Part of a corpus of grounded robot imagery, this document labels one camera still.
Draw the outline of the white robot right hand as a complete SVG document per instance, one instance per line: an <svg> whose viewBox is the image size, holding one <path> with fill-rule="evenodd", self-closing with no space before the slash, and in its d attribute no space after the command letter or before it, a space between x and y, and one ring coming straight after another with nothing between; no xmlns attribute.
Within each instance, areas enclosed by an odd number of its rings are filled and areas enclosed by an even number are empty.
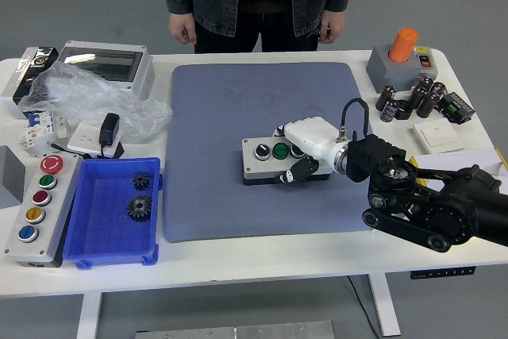
<svg viewBox="0 0 508 339"><path fill-rule="evenodd" d="M285 137L304 154L302 159L276 177L278 183L307 180L319 169L320 160L324 160L335 172L346 173L349 140L322 117L288 122L279 126L273 136Z"/></svg>

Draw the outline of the person's right hand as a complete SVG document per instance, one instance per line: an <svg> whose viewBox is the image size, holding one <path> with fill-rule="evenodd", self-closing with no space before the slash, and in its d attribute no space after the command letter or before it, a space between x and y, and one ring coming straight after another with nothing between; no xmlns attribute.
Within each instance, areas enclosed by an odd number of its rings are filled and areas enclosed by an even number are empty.
<svg viewBox="0 0 508 339"><path fill-rule="evenodd" d="M192 13L171 13L169 16L168 29L170 34L180 44L196 45L197 35L194 26L194 15Z"/></svg>

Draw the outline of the person's left hand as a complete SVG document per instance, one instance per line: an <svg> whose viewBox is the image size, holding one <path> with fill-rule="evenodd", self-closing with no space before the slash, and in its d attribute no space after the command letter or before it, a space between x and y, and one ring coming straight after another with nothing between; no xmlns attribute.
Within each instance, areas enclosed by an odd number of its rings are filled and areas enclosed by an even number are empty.
<svg viewBox="0 0 508 339"><path fill-rule="evenodd" d="M321 44L332 44L344 31L346 26L346 14L324 10L321 16L321 28L319 42Z"/></svg>

